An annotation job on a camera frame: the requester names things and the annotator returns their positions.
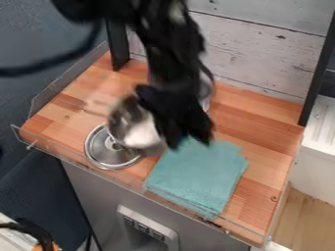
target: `black cable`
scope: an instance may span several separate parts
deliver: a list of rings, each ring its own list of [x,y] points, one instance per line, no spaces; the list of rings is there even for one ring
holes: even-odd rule
[[[14,231],[18,231],[20,233],[25,233],[37,240],[37,242],[41,245],[43,251],[53,251],[52,239],[47,236],[47,234],[42,234],[40,229],[30,227],[30,226],[22,226],[15,223],[7,223],[0,224],[0,228],[6,228]]]
[[[22,75],[35,74],[61,65],[66,61],[78,59],[94,48],[101,29],[101,21],[95,22],[89,35],[77,49],[59,56],[38,60],[27,66],[0,68],[0,77],[18,77]]]

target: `folded towel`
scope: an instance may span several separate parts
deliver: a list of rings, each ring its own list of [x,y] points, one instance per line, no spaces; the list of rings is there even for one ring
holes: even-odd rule
[[[195,139],[178,151],[167,151],[148,176],[145,187],[205,218],[216,218],[224,209],[248,167],[240,147],[214,141],[210,147]]]

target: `wooden countertop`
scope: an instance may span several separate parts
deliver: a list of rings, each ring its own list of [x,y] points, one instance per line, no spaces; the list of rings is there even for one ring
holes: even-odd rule
[[[102,171],[90,164],[83,146],[87,134],[104,119],[106,105],[131,91],[134,84],[146,82],[146,65],[131,60],[120,72],[111,70],[110,54],[74,80],[56,98],[26,121],[20,135],[55,156],[62,156],[99,176],[117,181],[183,214],[194,213],[143,191],[145,180],[158,158],[146,158],[120,171]],[[242,147],[250,166],[241,177],[230,203],[213,227],[230,230],[247,243],[260,246],[282,194],[303,129],[297,126],[301,105],[258,93],[217,84],[211,105],[217,139]]]

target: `white shiplap wall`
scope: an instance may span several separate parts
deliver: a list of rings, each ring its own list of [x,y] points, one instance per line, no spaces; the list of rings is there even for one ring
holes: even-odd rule
[[[214,16],[214,10],[209,9],[209,5],[212,6],[213,3],[209,1],[191,0],[190,6],[202,12],[193,12],[192,17],[207,39],[208,53],[204,60],[216,77],[238,87],[281,99],[304,102],[324,36],[306,33],[311,30],[304,30],[297,25],[303,18],[298,13],[293,16],[291,2],[294,1],[283,0],[274,3],[268,0],[267,6],[263,3],[264,0],[214,1],[226,11],[229,6],[236,5],[236,10],[227,15],[234,19],[222,17],[224,12],[217,13],[221,16]],[[237,8],[237,5],[244,6],[247,1],[253,6],[255,16],[246,16],[242,13],[245,7]],[[295,1],[296,4],[304,2],[308,9],[309,6],[312,8],[315,5],[315,3],[311,4],[314,0]],[[329,7],[322,18],[315,21],[314,25],[318,28],[313,28],[314,33],[324,34],[335,7],[335,1],[317,0],[317,2],[319,6],[314,11],[309,9],[317,16],[320,9]],[[277,5],[280,5],[280,8],[278,7],[278,13],[276,13],[277,23],[274,24],[267,15],[269,10]],[[129,40],[134,56],[144,56],[138,39],[131,34]]]
[[[334,0],[189,0],[192,10],[325,35]]]

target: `wooden board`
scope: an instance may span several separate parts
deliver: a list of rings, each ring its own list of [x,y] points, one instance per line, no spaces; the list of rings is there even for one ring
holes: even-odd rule
[[[291,188],[273,240],[294,251],[333,251],[334,220],[334,206]]]
[[[101,171],[83,153],[87,134],[104,119],[105,104],[113,104],[134,84],[146,81],[146,65],[132,60],[120,72],[111,71],[109,53],[91,66],[48,105],[29,119],[21,136],[54,155],[62,155],[108,179],[142,189],[157,158],[146,158],[120,171]],[[217,139],[242,147],[250,167],[239,181],[229,205],[214,220],[241,239],[261,245],[287,179],[303,129],[296,125],[301,105],[218,84],[211,107]],[[159,200],[157,196],[145,196]],[[185,212],[179,206],[173,206]],[[192,212],[186,214],[199,219]]]
[[[199,13],[192,17],[207,39],[204,62],[225,83],[304,102],[324,38]],[[145,55],[130,34],[131,51]]]

